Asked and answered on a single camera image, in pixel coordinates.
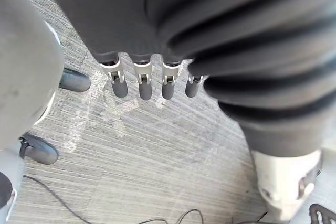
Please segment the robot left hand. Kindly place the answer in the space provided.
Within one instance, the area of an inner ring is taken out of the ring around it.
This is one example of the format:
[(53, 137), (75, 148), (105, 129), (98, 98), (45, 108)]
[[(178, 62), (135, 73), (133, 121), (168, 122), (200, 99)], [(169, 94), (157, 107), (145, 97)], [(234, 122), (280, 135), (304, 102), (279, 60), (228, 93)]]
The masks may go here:
[(118, 53), (189, 60), (242, 129), (268, 210), (290, 221), (315, 186), (335, 118), (335, 0), (55, 0), (117, 96)]

